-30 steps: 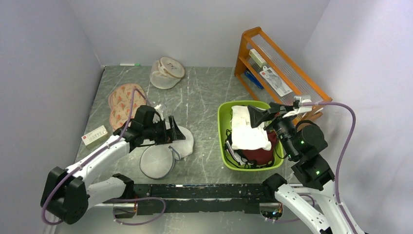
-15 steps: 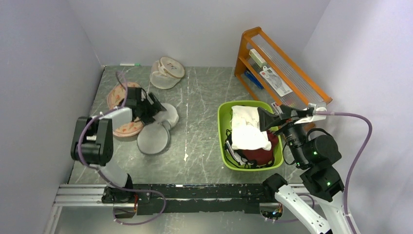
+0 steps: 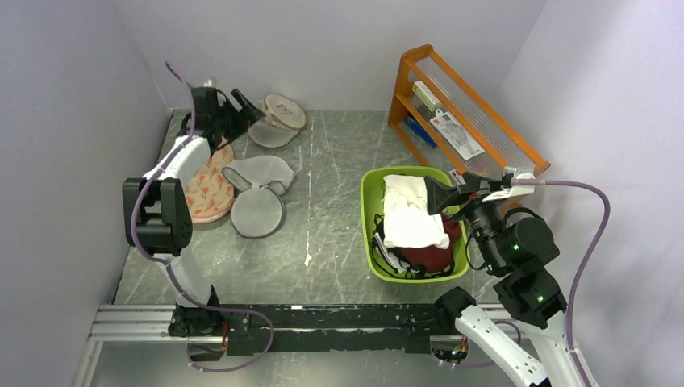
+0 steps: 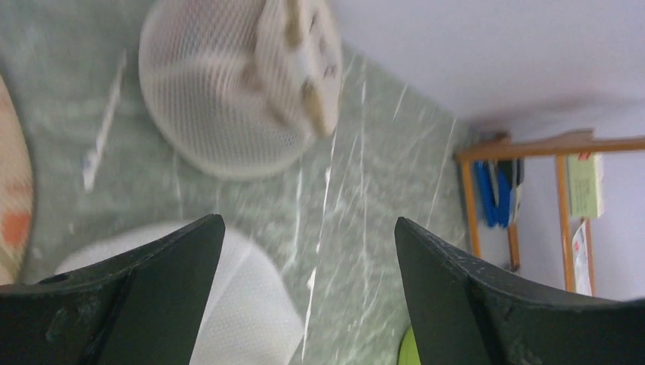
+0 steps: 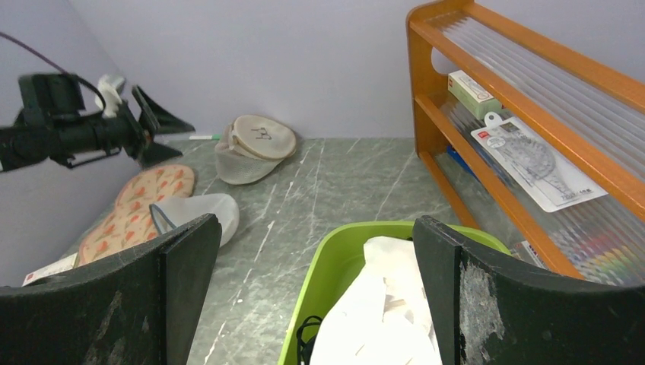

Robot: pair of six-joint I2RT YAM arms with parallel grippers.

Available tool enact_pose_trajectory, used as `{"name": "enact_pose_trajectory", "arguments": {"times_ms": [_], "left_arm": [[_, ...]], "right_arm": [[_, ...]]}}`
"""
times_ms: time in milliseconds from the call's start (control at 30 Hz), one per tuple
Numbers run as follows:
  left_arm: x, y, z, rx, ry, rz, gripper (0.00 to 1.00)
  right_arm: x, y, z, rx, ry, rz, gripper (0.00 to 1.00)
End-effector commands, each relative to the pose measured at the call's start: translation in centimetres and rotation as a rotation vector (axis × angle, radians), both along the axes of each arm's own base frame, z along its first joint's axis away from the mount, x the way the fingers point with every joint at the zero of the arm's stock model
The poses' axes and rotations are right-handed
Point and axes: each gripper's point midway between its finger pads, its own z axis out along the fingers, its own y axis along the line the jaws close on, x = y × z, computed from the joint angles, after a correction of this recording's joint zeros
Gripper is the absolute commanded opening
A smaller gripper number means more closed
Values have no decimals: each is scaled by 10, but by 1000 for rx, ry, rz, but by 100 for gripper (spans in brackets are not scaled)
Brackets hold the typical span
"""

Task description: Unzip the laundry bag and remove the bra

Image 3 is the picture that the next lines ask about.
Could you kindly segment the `beige-trim mesh laundry bag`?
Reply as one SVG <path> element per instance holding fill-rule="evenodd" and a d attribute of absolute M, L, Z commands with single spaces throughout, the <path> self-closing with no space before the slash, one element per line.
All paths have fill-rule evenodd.
<path fill-rule="evenodd" d="M 280 94 L 266 95 L 257 106 L 265 116 L 248 129 L 248 135 L 262 147 L 283 147 L 307 125 L 306 111 Z"/>

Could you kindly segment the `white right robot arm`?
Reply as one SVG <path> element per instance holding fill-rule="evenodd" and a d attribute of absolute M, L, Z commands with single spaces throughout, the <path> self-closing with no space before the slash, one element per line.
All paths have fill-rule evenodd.
<path fill-rule="evenodd" d="M 503 309 L 518 322 L 536 350 L 534 356 L 502 331 L 461 287 L 436 300 L 435 321 L 446 334 L 457 331 L 480 347 L 517 386 L 596 386 L 573 337 L 573 304 L 584 268 L 610 216 L 610 202 L 600 189 L 577 181 L 550 181 L 509 169 L 495 180 L 465 173 L 463 184 L 447 186 L 425 177 L 427 211 L 437 214 L 459 206 L 452 218 L 464 220 L 483 258 L 487 274 L 497 277 L 494 291 Z M 541 186 L 589 190 L 603 202 L 603 217 L 564 296 L 548 263 L 560 254 L 549 225 L 534 211 L 514 208 L 500 214 L 498 204 L 533 194 Z"/>

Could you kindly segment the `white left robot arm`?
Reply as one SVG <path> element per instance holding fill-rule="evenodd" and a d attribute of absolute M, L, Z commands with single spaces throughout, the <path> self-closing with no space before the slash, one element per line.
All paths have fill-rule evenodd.
<path fill-rule="evenodd" d="M 213 335 L 223 325 L 216 292 L 190 249 L 193 225 L 184 188 L 218 151 L 264 114 L 239 89 L 190 88 L 191 111 L 172 148 L 142 177 L 122 185 L 128 243 L 157 264 L 175 290 L 175 323 Z"/>

